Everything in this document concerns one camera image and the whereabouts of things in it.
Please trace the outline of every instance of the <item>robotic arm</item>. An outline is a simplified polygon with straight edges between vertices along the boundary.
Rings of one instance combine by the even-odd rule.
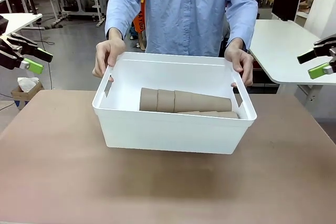
[[[311,79],[324,76],[325,74],[336,73],[336,34],[314,43],[314,47],[308,53],[298,57],[300,64],[310,61],[320,56],[331,56],[331,61],[309,69],[308,74]]]
[[[43,66],[23,55],[35,56],[46,62],[51,62],[53,55],[37,46],[37,43],[16,33],[0,38],[0,66],[14,69],[27,69],[34,73],[42,73]]]

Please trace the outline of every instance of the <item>person's left hand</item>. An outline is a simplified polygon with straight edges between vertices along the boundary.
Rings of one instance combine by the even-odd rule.
[[[235,38],[227,46],[224,57],[233,64],[233,69],[238,73],[243,72],[242,80],[245,86],[253,84],[253,57],[242,50],[243,40]]]

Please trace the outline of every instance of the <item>white plastic bin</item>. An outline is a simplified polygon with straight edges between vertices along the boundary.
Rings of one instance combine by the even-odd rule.
[[[109,77],[114,83],[109,85]],[[232,82],[243,100],[237,105]],[[139,111],[141,88],[230,98],[240,119]],[[126,52],[108,67],[92,106],[108,147],[232,154],[257,118],[241,77],[223,58]]]

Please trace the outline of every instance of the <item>person's right hand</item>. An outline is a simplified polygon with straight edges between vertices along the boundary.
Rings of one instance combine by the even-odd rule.
[[[126,50],[125,42],[122,40],[121,33],[116,28],[109,30],[109,40],[105,40],[96,45],[96,64],[92,74],[102,78],[107,65],[114,67],[118,55]]]

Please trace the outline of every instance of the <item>floor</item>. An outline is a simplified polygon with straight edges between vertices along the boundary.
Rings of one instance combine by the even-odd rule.
[[[38,3],[38,12],[43,14],[42,25],[50,25],[53,21],[53,14],[49,0],[34,0]],[[270,9],[260,9],[260,19],[271,19]],[[96,44],[105,40],[104,24],[96,27],[92,18],[75,19],[73,21],[61,22],[63,28],[42,30],[21,30],[21,34],[33,40],[44,40],[51,43],[44,43],[45,49],[54,55],[50,63],[50,75],[53,89],[65,90],[96,90],[100,79],[92,75],[94,67],[94,58],[96,53]],[[125,43],[127,51],[141,52],[135,48],[137,41],[129,40],[127,37]],[[26,77],[27,73],[22,69],[0,70],[0,109],[9,105],[11,98],[1,94],[11,96],[10,92],[17,86],[18,77]],[[51,89],[51,81],[46,66],[45,71],[38,76],[45,89]],[[0,113],[0,132],[17,114],[14,105],[4,109]],[[324,130],[336,141],[336,123],[324,122],[321,124]]]

